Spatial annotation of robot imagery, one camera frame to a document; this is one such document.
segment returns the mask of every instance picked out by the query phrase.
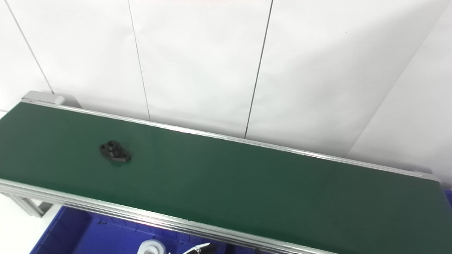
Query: white spool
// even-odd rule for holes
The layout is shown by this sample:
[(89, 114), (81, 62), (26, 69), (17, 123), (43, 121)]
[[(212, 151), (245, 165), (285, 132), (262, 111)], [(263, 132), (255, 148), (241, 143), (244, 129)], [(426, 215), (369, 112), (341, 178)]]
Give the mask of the white spool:
[(166, 248), (160, 241), (146, 240), (141, 243), (137, 254), (166, 254)]

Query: conveyor leg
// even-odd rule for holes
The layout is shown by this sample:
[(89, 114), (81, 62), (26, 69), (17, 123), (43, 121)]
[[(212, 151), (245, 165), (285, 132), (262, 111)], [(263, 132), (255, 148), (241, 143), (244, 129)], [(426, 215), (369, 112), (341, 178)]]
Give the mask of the conveyor leg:
[(20, 197), (13, 194), (6, 194), (10, 197), (16, 204), (20, 206), (28, 215), (42, 218), (42, 216), (47, 212), (47, 210), (52, 206), (50, 203), (43, 202), (40, 206), (37, 206), (29, 198)]

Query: floor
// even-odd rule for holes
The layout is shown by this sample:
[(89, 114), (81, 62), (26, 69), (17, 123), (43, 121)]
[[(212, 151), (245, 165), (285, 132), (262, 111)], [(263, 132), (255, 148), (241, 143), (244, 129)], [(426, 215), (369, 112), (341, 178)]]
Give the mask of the floor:
[(29, 254), (60, 207), (53, 205), (43, 218), (36, 218), (0, 194), (0, 253)]

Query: blue plastic crate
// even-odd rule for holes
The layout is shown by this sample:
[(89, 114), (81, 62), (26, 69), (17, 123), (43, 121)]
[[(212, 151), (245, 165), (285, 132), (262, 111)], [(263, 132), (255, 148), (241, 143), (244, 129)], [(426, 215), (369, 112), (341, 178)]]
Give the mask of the blue plastic crate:
[(226, 243), (69, 207), (61, 208), (31, 254), (136, 254), (150, 239), (162, 242), (171, 254), (202, 243), (216, 244), (216, 254), (226, 254)]
[(233, 254), (256, 254), (256, 249), (246, 248), (242, 246), (233, 246), (231, 253)]
[(444, 194), (446, 194), (449, 205), (452, 207), (452, 190), (444, 190)]

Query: green conveyor belt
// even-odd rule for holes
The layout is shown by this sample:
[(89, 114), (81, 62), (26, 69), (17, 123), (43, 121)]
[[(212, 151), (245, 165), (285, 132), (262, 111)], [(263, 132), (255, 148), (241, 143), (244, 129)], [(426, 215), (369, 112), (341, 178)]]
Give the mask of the green conveyor belt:
[(28, 103), (0, 120), (0, 178), (338, 254), (452, 253), (433, 180)]

